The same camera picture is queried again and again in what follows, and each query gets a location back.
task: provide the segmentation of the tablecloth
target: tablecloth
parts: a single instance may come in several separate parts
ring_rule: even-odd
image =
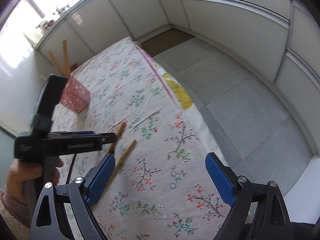
[[[90,105],[79,115],[57,105],[52,130],[112,132],[125,121],[116,159],[137,140],[92,207],[108,239],[213,239],[229,206],[204,158],[213,150],[225,160],[185,90],[131,38],[91,58],[73,75],[91,92]],[[107,147],[77,154],[71,179],[96,166]],[[61,158],[64,184],[73,155]],[[70,204],[65,207],[75,238],[82,239]]]

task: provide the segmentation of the brown rug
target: brown rug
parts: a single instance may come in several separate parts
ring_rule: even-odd
[[[172,28],[143,42],[142,48],[154,57],[167,49],[194,38],[193,35]]]

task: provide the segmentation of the floor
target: floor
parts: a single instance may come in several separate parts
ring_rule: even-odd
[[[189,93],[233,171],[255,183],[274,180],[286,195],[312,153],[280,100],[244,66],[198,38],[154,59]]]

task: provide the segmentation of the silver bolt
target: silver bolt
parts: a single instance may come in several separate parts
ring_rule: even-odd
[[[81,183],[82,181],[83,181],[83,178],[82,178],[82,177],[78,177],[78,178],[75,179],[75,183],[76,183],[76,184],[79,184],[79,183]]]
[[[51,188],[51,186],[52,186],[52,183],[51,183],[51,182],[47,182],[47,183],[44,185],[45,188]]]
[[[244,177],[244,176],[240,176],[239,178],[238,178],[238,180],[240,181],[240,182],[247,182],[247,178],[246,177]]]
[[[276,187],[276,186],[278,186],[278,184],[275,182],[275,181],[270,181],[270,186],[271,187]]]

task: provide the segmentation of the blue gripper pad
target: blue gripper pad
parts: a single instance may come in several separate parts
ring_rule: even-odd
[[[223,202],[233,207],[236,203],[233,186],[210,153],[205,157],[205,167]]]
[[[93,204],[97,204],[111,178],[116,166],[116,159],[113,155],[109,155],[105,163],[100,167],[99,171],[88,186],[88,197],[86,204],[90,208]]]

